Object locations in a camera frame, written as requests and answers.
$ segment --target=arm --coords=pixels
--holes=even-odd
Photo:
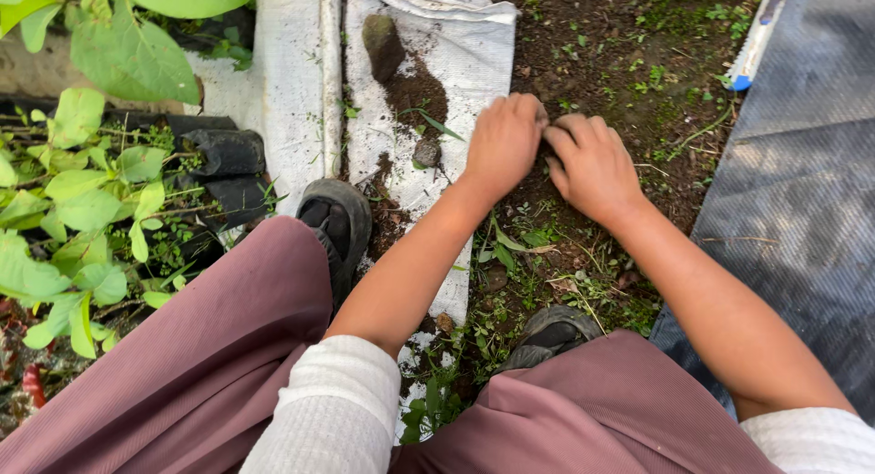
[[[465,173],[368,271],[324,337],[356,335],[397,356],[480,221],[531,170],[546,124],[532,95],[514,93],[483,110]]]
[[[665,298],[744,421],[798,407],[853,406],[793,330],[690,242],[641,193],[629,153],[600,117],[566,115],[545,131],[562,196],[622,244]]]

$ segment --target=person's right hand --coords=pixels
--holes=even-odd
[[[649,202],[623,141],[601,117],[563,115],[543,136],[562,160],[560,164],[547,158],[553,183],[566,201],[593,221],[613,230]]]

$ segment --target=foot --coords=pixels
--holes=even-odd
[[[304,190],[298,219],[324,246],[334,299],[332,318],[353,289],[353,275],[371,236],[367,199],[352,185],[334,179],[316,180]]]
[[[542,309],[532,315],[522,331],[528,336],[519,342],[508,360],[493,375],[507,370],[533,368],[602,335],[592,317],[567,305]]]

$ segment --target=red leaf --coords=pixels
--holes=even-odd
[[[39,369],[43,366],[31,363],[25,369],[25,376],[21,379],[21,388],[33,398],[33,405],[41,408],[46,404],[46,396],[43,394],[43,383],[39,381]]]

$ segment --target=rock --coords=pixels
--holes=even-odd
[[[435,139],[422,138],[413,150],[413,165],[417,163],[427,168],[433,168],[440,163],[440,143]]]
[[[369,15],[361,29],[361,39],[371,60],[371,75],[377,82],[388,81],[406,55],[395,21],[388,16]]]
[[[501,264],[489,267],[489,270],[487,271],[487,283],[489,285],[489,293],[494,293],[495,291],[508,286],[508,270]]]
[[[438,329],[443,330],[443,333],[447,335],[453,334],[453,331],[456,328],[456,324],[453,323],[453,319],[446,312],[443,312],[442,314],[437,316],[437,319],[435,319],[435,325]]]

